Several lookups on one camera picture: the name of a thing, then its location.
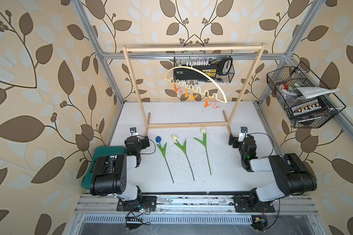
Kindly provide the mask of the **white tulip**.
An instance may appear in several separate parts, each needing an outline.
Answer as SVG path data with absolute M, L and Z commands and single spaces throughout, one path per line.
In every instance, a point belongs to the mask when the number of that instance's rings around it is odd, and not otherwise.
M 193 181 L 195 181 L 195 175 L 194 175 L 194 172 L 193 172 L 193 169 L 192 169 L 192 166 L 191 166 L 191 163 L 189 161 L 189 158 L 188 158 L 188 155 L 187 155 L 187 140 L 184 140 L 183 144 L 179 142 L 178 140 L 178 136 L 176 134 L 172 134 L 171 135 L 171 138 L 172 140 L 174 141 L 174 144 L 182 150 L 182 152 L 184 153 L 186 159 L 187 159 L 187 162 L 188 162 L 188 165 L 189 165 L 189 168 L 190 168 L 190 171 L 191 171 L 191 175 L 192 175 L 192 178 L 193 178 Z
M 198 139 L 198 138 L 195 138 L 195 137 L 194 137 L 194 139 L 204 146 L 205 151 L 206 151 L 206 157 L 207 157 L 209 173 L 210 173 L 210 175 L 212 175 L 210 161 L 209 161 L 209 156 L 208 156 L 208 151 L 207 151 L 207 130 L 206 130 L 206 128 L 205 127 L 201 128 L 200 133 L 203 135 L 203 139 L 201 140 L 201 139 Z

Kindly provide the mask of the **yellow clip hanger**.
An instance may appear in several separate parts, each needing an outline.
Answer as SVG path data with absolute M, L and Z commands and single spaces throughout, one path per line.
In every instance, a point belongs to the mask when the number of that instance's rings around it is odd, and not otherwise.
M 197 68 L 189 66 L 173 67 L 165 73 L 164 80 L 192 90 L 194 93 L 199 93 L 202 96 L 215 99 L 218 102 L 227 103 L 227 96 L 218 83 L 208 74 Z M 208 90 L 203 91 L 201 87 L 195 88 L 195 85 L 188 83 L 188 81 L 211 83 L 218 91 L 215 93 L 210 93 Z

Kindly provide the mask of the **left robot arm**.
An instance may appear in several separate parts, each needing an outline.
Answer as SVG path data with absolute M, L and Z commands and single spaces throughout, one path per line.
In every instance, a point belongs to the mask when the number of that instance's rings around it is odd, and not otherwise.
M 139 186 L 127 181 L 127 170 L 141 163 L 141 151 L 150 146 L 147 136 L 131 136 L 125 146 L 100 146 L 81 186 L 93 196 L 117 196 L 120 200 L 140 205 L 143 203 Z

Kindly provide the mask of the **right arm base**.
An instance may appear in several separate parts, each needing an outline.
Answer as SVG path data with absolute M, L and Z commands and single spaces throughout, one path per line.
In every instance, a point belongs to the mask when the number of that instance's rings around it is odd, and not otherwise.
M 236 212 L 275 212 L 272 202 L 261 202 L 252 195 L 247 197 L 236 195 L 233 197 L 233 203 Z

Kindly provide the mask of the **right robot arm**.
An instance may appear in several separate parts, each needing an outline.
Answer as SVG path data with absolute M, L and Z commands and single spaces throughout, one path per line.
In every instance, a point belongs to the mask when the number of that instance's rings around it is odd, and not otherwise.
M 228 144 L 239 149 L 242 167 L 247 172 L 273 174 L 274 181 L 250 191 L 249 203 L 254 205 L 273 202 L 317 189 L 315 176 L 295 153 L 257 157 L 255 138 L 248 134 L 245 134 L 242 141 L 230 134 Z

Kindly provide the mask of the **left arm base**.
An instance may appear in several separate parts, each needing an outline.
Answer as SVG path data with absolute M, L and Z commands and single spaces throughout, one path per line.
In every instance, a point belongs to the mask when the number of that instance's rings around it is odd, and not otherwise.
M 132 201 L 123 201 L 119 199 L 117 205 L 117 211 L 121 212 L 141 212 L 144 211 L 145 213 L 153 212 L 156 210 L 157 205 L 157 197 L 156 196 L 139 196 L 137 199 Z

